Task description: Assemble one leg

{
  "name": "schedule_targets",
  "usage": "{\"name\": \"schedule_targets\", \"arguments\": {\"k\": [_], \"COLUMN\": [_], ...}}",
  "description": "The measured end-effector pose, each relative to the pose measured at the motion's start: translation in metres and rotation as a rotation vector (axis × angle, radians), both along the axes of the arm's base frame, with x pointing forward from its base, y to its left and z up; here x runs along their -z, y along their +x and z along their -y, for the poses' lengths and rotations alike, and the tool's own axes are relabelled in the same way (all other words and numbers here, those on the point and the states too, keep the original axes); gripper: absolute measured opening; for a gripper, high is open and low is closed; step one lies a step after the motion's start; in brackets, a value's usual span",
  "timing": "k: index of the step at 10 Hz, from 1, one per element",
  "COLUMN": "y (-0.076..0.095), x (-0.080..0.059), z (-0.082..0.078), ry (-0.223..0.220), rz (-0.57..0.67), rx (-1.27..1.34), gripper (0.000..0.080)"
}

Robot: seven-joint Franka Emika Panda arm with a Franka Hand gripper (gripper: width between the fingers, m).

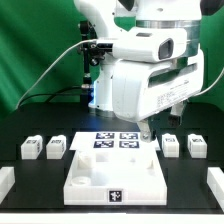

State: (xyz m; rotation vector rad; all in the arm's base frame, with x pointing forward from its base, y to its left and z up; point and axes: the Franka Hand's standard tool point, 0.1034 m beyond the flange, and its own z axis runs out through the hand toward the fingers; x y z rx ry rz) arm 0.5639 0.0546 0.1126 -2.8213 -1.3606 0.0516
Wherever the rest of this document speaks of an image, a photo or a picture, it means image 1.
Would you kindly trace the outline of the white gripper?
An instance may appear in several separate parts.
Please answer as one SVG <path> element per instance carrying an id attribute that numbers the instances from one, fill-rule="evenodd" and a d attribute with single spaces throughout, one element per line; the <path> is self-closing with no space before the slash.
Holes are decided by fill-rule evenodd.
<path id="1" fill-rule="evenodd" d="M 171 107 L 171 127 L 182 123 L 184 100 L 199 93 L 203 85 L 204 55 L 190 57 L 182 68 L 176 60 L 156 64 L 120 60 L 112 78 L 112 107 L 115 115 L 137 123 L 142 141 L 154 141 L 155 132 L 147 117 Z"/>

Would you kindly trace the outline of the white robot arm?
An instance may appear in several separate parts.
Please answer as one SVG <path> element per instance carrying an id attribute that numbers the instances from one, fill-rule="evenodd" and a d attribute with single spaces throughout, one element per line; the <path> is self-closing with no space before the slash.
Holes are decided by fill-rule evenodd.
<path id="1" fill-rule="evenodd" d="M 144 141 L 155 139 L 153 116 L 167 108 L 181 124 L 185 101 L 203 85 L 200 25 L 224 0 L 74 0 L 92 25 L 88 47 L 100 66 L 89 107 L 133 122 Z"/>

